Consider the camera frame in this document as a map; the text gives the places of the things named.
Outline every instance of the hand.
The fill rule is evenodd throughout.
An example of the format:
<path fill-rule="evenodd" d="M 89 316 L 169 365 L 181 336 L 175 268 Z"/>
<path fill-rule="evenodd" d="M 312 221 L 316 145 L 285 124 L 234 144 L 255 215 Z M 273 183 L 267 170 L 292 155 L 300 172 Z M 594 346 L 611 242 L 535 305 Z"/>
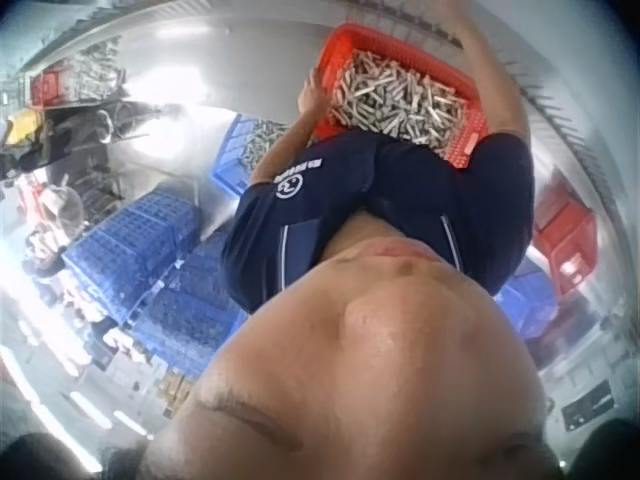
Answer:
<path fill-rule="evenodd" d="M 304 82 L 304 87 L 298 97 L 300 113 L 315 113 L 323 117 L 331 106 L 331 94 L 322 87 L 322 78 L 317 68 L 311 70 Z"/>

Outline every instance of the lips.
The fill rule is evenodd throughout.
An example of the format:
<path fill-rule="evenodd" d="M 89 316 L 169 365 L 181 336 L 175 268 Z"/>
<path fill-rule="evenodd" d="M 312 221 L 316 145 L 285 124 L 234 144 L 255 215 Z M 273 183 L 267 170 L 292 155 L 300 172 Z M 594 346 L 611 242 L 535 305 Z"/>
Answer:
<path fill-rule="evenodd" d="M 405 257 L 444 262 L 431 247 L 409 238 L 381 238 L 369 241 L 355 257 Z"/>

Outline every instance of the metal parts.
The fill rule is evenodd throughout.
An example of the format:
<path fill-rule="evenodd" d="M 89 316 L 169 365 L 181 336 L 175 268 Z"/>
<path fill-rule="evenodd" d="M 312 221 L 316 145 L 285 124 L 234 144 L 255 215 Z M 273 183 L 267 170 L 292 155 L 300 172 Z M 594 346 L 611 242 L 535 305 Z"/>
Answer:
<path fill-rule="evenodd" d="M 465 104 L 454 88 L 357 50 L 334 90 L 331 114 L 342 126 L 428 145 L 444 156 Z"/>
<path fill-rule="evenodd" d="M 273 144 L 286 133 L 287 126 L 271 120 L 256 120 L 249 140 L 247 141 L 240 164 L 248 174 L 253 172 L 258 162 L 273 147 Z"/>

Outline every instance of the stacked crates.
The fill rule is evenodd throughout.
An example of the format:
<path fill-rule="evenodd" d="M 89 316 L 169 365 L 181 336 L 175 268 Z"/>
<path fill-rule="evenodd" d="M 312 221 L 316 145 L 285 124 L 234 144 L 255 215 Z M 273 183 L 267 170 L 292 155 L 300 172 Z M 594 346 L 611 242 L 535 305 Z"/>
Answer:
<path fill-rule="evenodd" d="M 186 256 L 198 243 L 198 209 L 180 197 L 156 190 L 129 205 L 127 209 L 170 228 L 179 258 Z"/>
<path fill-rule="evenodd" d="M 241 163 L 245 146 L 253 133 L 256 119 L 238 115 L 225 136 L 211 177 L 234 197 L 240 197 L 249 185 L 249 173 Z"/>
<path fill-rule="evenodd" d="M 495 300 L 523 339 L 542 335 L 558 312 L 551 279 L 526 258 Z"/>
<path fill-rule="evenodd" d="M 141 312 L 131 333 L 155 355 L 198 378 L 224 343 L 233 323 L 197 298 L 163 288 Z"/>
<path fill-rule="evenodd" d="M 224 287 L 220 256 L 225 240 L 225 234 L 214 233 L 174 269 L 132 328 L 146 348 L 195 378 L 247 318 Z"/>
<path fill-rule="evenodd" d="M 120 324 L 180 256 L 195 246 L 198 210 L 152 192 L 109 217 L 63 255 L 87 293 Z"/>

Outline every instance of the white logo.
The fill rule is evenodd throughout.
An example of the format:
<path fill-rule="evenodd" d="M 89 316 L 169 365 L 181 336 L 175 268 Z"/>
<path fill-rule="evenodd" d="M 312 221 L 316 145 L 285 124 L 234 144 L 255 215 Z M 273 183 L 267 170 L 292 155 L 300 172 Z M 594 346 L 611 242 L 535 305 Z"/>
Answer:
<path fill-rule="evenodd" d="M 299 173 L 293 177 L 282 180 L 278 184 L 276 196 L 282 200 L 293 197 L 302 188 L 302 175 Z"/>

